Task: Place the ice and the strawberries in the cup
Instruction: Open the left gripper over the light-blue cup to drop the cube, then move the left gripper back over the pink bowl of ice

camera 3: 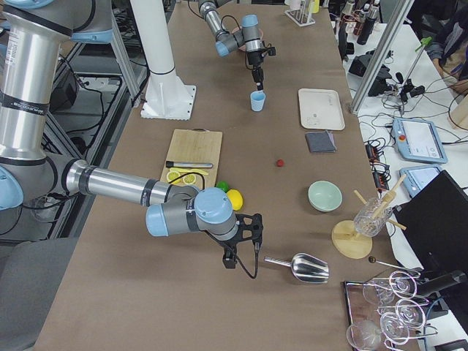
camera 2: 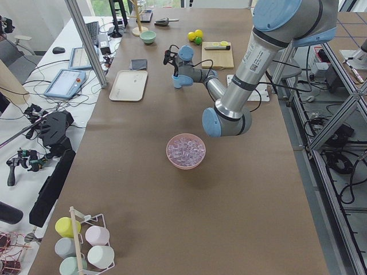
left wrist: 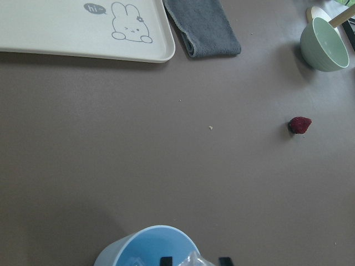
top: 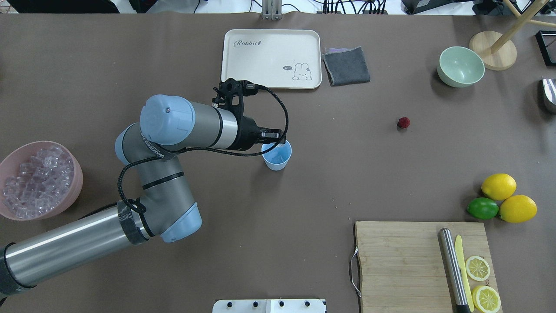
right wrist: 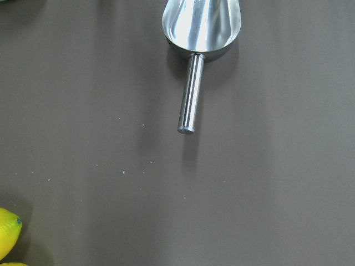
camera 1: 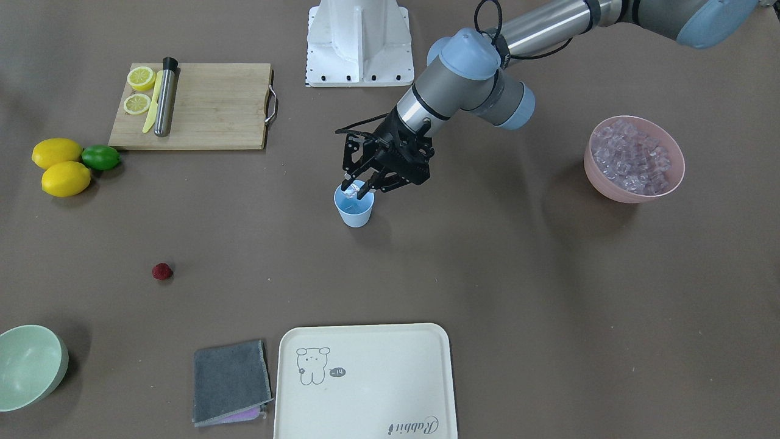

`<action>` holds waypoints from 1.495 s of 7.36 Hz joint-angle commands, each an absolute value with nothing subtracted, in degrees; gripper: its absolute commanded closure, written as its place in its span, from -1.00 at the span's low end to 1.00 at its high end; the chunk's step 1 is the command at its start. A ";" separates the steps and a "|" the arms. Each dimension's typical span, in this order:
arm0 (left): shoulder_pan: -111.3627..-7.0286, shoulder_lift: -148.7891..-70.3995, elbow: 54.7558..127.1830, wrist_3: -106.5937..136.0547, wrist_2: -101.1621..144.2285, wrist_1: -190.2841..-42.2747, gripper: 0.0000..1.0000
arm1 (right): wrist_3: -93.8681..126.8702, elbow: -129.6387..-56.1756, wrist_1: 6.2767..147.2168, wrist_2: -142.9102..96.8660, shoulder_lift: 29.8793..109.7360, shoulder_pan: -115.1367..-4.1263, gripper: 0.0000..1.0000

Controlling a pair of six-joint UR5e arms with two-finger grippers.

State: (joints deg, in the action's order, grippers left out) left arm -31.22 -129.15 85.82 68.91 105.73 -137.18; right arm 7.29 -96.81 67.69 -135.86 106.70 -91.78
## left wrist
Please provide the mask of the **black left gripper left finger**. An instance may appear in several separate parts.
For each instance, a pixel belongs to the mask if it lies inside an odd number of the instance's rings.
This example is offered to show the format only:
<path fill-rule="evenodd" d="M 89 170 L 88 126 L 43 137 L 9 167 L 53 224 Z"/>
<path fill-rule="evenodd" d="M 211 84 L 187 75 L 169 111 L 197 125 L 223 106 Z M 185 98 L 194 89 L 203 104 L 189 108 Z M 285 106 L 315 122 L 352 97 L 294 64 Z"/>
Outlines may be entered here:
<path fill-rule="evenodd" d="M 173 266 L 173 258 L 172 257 L 161 257 L 160 258 L 160 266 Z"/>

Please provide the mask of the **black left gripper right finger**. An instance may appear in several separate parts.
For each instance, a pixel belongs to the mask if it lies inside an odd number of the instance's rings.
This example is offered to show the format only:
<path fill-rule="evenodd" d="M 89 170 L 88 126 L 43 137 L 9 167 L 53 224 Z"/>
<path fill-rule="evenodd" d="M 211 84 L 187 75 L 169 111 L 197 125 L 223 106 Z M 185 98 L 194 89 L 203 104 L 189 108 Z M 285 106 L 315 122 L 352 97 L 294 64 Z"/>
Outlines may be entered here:
<path fill-rule="evenodd" d="M 219 266 L 232 266 L 232 259 L 230 257 L 219 257 Z"/>

